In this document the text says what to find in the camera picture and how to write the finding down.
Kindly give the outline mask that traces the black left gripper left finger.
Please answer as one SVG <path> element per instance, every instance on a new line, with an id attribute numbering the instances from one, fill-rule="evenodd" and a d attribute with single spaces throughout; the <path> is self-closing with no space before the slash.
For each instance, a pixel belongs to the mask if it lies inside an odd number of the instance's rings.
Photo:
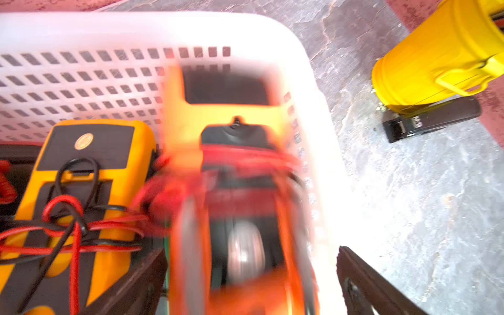
<path id="1" fill-rule="evenodd" d="M 156 249 L 80 314 L 155 314 L 167 267 L 165 250 Z"/>

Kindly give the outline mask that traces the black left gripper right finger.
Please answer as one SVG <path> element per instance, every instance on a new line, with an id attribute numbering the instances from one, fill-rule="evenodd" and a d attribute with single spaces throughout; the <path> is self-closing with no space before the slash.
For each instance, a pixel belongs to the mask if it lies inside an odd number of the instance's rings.
<path id="1" fill-rule="evenodd" d="M 427 314 L 347 246 L 336 268 L 348 314 Z"/>

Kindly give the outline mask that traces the yellow multimeter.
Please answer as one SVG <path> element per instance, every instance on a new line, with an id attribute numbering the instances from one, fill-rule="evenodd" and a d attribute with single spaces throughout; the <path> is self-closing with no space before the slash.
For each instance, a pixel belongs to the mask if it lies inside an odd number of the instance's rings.
<path id="1" fill-rule="evenodd" d="M 13 219 L 1 225 L 1 313 L 78 314 L 142 249 L 129 212 L 156 139 L 143 122 L 68 120 L 50 131 Z"/>

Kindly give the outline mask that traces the orange multimeter with probes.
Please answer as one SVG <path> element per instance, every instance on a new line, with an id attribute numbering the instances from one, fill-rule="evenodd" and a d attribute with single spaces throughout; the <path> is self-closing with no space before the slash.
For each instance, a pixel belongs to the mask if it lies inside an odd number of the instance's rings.
<path id="1" fill-rule="evenodd" d="M 274 70 L 169 66 L 135 209 L 169 242 L 170 314 L 318 314 L 307 189 Z"/>

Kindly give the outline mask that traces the bright red multimeter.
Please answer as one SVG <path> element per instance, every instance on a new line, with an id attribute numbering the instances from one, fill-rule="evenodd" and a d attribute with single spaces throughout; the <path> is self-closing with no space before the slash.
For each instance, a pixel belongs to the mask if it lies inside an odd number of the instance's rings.
<path id="1" fill-rule="evenodd" d="M 30 141 L 1 141 L 1 218 L 17 212 L 42 146 Z"/>

